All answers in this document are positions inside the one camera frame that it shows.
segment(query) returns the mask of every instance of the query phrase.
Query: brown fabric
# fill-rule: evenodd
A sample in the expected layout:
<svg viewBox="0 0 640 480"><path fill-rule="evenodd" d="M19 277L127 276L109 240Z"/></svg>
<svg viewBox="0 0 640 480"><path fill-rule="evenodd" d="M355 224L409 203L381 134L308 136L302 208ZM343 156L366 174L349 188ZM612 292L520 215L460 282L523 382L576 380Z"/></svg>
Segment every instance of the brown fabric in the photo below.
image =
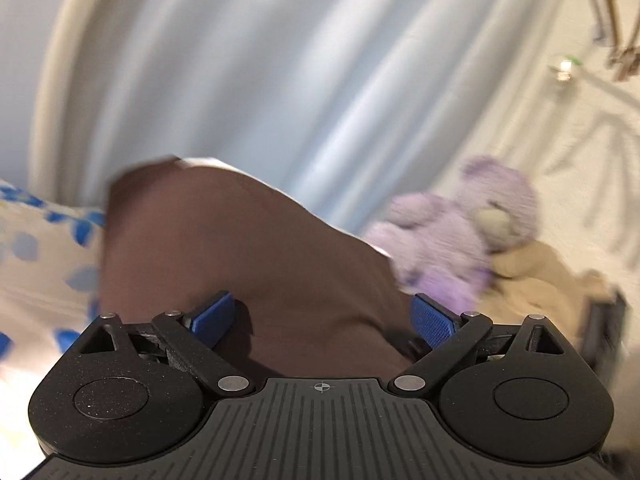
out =
<svg viewBox="0 0 640 480"><path fill-rule="evenodd" d="M520 324L528 314L543 314L574 345L583 329L586 298L611 300L600 273L572 275L557 253L539 241L493 254L492 271L494 282L479 300L480 312L501 324Z"/></svg>
<svg viewBox="0 0 640 480"><path fill-rule="evenodd" d="M410 364L383 336L410 329L383 255L251 177L174 161L111 188L103 310L147 322L229 290L246 308L216 351L256 380L388 380Z"/></svg>

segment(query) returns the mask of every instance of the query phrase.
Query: light blue curtain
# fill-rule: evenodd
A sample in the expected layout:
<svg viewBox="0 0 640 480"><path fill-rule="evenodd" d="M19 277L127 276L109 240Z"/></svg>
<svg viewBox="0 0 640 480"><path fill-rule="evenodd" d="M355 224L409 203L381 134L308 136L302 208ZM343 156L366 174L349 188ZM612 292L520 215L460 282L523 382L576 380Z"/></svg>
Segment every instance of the light blue curtain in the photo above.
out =
<svg viewBox="0 0 640 480"><path fill-rule="evenodd" d="M129 164L214 156L357 232L447 164L539 1L104 0L56 198L95 204Z"/></svg>

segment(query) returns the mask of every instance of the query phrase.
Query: plush toy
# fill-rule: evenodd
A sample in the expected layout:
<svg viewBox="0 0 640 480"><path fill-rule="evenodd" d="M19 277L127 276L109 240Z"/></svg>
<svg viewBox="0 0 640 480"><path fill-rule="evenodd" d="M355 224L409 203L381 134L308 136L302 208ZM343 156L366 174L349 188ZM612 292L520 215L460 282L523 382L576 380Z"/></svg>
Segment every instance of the plush toy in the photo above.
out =
<svg viewBox="0 0 640 480"><path fill-rule="evenodd" d="M470 160L455 200L420 192L395 197L364 239L384 250L407 292L454 312L473 310L491 276L491 251L535 237L536 198L526 178L489 156Z"/></svg>

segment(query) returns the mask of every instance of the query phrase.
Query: teddy bear head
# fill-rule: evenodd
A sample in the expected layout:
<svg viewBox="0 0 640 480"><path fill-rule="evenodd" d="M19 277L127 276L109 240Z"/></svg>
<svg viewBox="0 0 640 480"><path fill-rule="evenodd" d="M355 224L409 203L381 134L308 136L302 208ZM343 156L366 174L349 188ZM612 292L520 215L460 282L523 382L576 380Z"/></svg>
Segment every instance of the teddy bear head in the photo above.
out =
<svg viewBox="0 0 640 480"><path fill-rule="evenodd" d="M538 234L538 204L531 184L493 157L477 156L466 164L456 202L491 251L505 251Z"/></svg>

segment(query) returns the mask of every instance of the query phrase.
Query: blue textured pad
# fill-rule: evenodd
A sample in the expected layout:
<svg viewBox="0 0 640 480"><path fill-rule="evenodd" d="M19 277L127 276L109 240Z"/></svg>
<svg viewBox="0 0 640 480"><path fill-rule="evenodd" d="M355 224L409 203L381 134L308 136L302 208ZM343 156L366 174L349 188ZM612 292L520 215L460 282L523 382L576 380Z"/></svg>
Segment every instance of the blue textured pad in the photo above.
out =
<svg viewBox="0 0 640 480"><path fill-rule="evenodd" d="M437 348L456 331L452 320L418 296L411 300L411 324L431 348Z"/></svg>
<svg viewBox="0 0 640 480"><path fill-rule="evenodd" d="M191 322L191 333L208 348L213 348L229 330L236 316L236 304L226 293Z"/></svg>

